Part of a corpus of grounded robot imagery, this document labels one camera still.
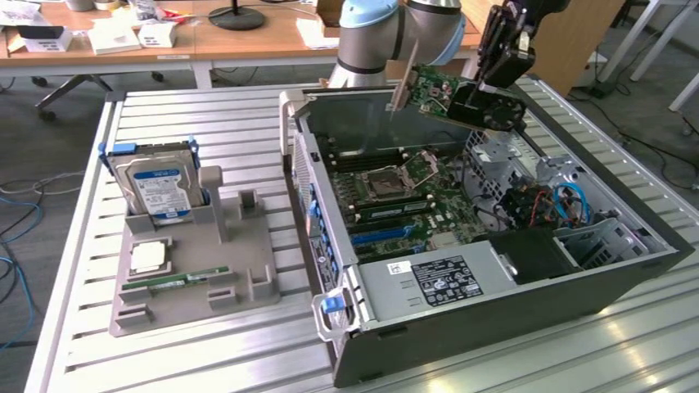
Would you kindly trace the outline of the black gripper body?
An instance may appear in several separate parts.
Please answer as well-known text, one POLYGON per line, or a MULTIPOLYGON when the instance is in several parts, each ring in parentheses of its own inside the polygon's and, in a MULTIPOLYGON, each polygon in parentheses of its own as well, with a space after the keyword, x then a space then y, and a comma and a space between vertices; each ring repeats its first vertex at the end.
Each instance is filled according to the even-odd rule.
POLYGON ((507 0, 503 7, 510 9, 518 25, 539 25, 547 15, 562 12, 570 0, 507 0))

